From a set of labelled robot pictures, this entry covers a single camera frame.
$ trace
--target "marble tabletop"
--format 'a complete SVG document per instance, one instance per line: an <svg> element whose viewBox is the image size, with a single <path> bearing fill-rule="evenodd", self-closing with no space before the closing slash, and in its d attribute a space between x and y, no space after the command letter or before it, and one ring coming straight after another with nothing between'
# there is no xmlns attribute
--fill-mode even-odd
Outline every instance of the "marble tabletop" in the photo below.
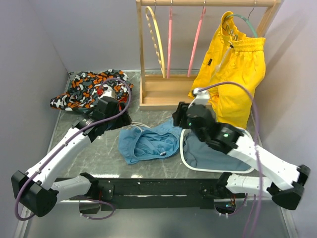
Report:
<svg viewBox="0 0 317 238"><path fill-rule="evenodd" d="M139 110L140 73L126 72L129 81L134 84L132 92L132 103L128 110L133 121L141 122L150 127L157 126L167 121L174 111L145 112ZM52 146L64 137L72 123L78 118L78 114L73 112L61 112L56 130L53 134ZM248 131L252 133L254 126L249 120ZM99 178L146 178L146 179L194 179L210 178L217 179L220 173L198 172L190 170L181 161L180 154L166 158L164 160L140 161L133 165L128 165L119 153L118 138L119 129L111 130L99 136L91 145L84 148L81 153L72 161L68 168L60 174L61 178L76 177L82 172L90 173ZM248 176L256 176L257 171L253 171Z"/></svg>

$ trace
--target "wooden clothing rack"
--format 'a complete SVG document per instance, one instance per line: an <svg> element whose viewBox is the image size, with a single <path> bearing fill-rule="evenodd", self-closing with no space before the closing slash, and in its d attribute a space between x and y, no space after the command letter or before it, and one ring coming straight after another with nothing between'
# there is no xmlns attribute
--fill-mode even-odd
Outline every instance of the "wooden clothing rack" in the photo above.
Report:
<svg viewBox="0 0 317 238"><path fill-rule="evenodd" d="M173 6L254 6L254 0L173 0ZM256 0L256 6L267 7L257 27L263 37L277 13L281 0ZM170 0L136 0L140 37L140 109L143 111L175 110L179 102L191 102L188 93L197 77L185 74L171 75L169 79L159 75L146 75L143 56L142 6L170 6Z"/></svg>

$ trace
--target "blue cloth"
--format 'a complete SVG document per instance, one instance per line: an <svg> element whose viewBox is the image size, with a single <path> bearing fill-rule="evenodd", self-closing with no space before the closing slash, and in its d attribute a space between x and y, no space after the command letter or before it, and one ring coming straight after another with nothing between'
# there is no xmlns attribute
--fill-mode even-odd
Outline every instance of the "blue cloth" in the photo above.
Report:
<svg viewBox="0 0 317 238"><path fill-rule="evenodd" d="M184 159L194 168L220 171L241 171L250 166L222 152L211 149L206 143L200 142L191 131L184 136Z"/></svg>
<svg viewBox="0 0 317 238"><path fill-rule="evenodd" d="M173 119L154 128L122 129L118 150L131 165L140 160L164 159L176 154L182 128L173 126Z"/></svg>

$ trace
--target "yellow pants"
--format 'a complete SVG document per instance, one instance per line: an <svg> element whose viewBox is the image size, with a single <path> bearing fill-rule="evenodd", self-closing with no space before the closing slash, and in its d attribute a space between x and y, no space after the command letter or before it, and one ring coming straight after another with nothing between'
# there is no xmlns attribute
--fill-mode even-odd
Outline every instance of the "yellow pants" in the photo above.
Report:
<svg viewBox="0 0 317 238"><path fill-rule="evenodd" d="M194 98L192 90L197 87L228 81L241 84L254 96L255 88L264 78L265 38L250 38L238 31L233 17L224 20L230 14L226 12L221 18L189 93L191 98ZM221 85L210 89L210 94L218 122L246 128L252 102L242 89Z"/></svg>

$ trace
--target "wall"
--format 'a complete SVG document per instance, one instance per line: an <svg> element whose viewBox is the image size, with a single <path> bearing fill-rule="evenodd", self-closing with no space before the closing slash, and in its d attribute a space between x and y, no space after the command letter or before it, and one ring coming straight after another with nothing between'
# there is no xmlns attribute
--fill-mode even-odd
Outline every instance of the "wall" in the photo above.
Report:
<svg viewBox="0 0 317 238"><path fill-rule="evenodd" d="M68 71L140 69L135 0L29 0L42 20ZM194 68L200 68L211 38L228 10L248 16L252 7L207 7ZM188 68L202 7L173 8L172 68ZM256 7L250 21L256 27L264 13ZM167 64L169 7L156 7ZM143 9L145 67L159 68ZM241 31L251 31L236 19Z"/></svg>
<svg viewBox="0 0 317 238"><path fill-rule="evenodd" d="M28 1L0 0L0 32L0 236L10 238L10 178L46 154L58 114L50 98L63 92L67 72Z"/></svg>
<svg viewBox="0 0 317 238"><path fill-rule="evenodd" d="M266 76L256 91L264 147L312 169L293 212L301 238L316 237L317 2L286 0L266 37Z"/></svg>

